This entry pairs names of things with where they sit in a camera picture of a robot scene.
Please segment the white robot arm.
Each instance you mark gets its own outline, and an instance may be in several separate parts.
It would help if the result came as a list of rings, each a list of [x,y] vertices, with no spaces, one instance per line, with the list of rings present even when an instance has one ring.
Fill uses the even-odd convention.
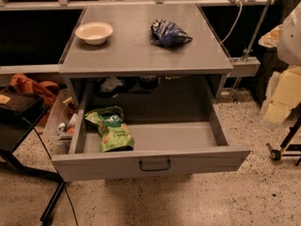
[[[270,79],[271,95],[261,108],[261,125],[273,129],[301,104],[301,2],[284,22],[262,36],[259,45],[277,48],[277,58],[288,68]]]

